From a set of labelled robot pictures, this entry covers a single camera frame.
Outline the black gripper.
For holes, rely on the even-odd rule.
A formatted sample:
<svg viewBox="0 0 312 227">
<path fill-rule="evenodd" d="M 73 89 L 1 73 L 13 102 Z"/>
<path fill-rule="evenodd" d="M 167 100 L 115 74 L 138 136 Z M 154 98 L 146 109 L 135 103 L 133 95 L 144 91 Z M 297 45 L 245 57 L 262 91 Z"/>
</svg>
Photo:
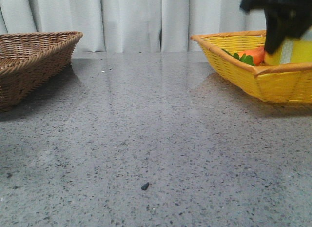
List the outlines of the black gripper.
<svg viewBox="0 0 312 227">
<path fill-rule="evenodd" d="M 299 39 L 312 25 L 312 0 L 241 0 L 245 12 L 265 10 L 265 51 L 269 54 L 281 46 L 284 39 Z"/>
</svg>

